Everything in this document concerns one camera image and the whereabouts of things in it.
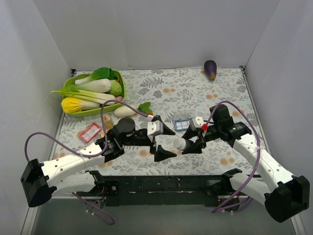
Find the white cap pill bottle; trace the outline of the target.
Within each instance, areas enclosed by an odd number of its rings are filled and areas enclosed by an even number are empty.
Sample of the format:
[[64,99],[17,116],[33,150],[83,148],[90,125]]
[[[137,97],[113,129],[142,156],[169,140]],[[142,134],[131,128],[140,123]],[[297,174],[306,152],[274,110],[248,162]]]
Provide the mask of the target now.
[[187,148],[191,147],[193,144],[193,141],[184,138],[176,138],[173,141],[173,147],[179,151],[184,151]]

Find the blue rectangular pill box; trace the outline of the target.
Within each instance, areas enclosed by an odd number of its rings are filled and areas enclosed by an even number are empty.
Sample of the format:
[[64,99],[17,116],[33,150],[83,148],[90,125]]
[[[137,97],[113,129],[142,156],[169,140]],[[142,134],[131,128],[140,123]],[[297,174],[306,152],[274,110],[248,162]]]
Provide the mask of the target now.
[[177,111],[173,113],[173,124],[176,131],[187,130],[189,121],[194,117],[195,110]]

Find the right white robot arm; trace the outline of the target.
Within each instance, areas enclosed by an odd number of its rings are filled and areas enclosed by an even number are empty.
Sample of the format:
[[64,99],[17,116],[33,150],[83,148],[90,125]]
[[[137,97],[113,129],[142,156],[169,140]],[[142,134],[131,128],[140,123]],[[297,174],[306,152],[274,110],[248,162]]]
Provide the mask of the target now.
[[277,222],[284,222],[309,208],[309,181],[304,176],[296,177],[262,149],[253,126],[235,123],[222,102],[211,107],[210,113],[212,124],[202,117],[193,118],[184,135],[174,140],[174,148],[182,154],[200,154],[207,142],[221,139],[253,166],[250,175],[236,168],[225,172],[222,180],[212,185],[214,190],[220,188],[232,196],[242,192],[263,204]]

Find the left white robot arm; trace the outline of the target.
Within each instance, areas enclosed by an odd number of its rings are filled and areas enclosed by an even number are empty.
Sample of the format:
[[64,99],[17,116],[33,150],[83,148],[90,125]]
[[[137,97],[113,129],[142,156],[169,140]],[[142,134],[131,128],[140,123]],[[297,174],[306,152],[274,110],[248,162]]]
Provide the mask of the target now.
[[28,206],[34,208],[49,201],[53,195],[72,192],[100,195],[108,189],[101,176],[92,172],[77,175],[77,172],[120,157],[124,154],[124,146],[148,146],[156,162],[176,156],[156,144],[156,136],[174,136],[175,132],[163,123],[160,116],[148,117],[151,121],[147,123],[147,127],[139,130],[136,130],[133,119],[120,119],[103,138],[77,154],[71,153],[44,162],[39,162],[38,159],[28,160],[21,176]]

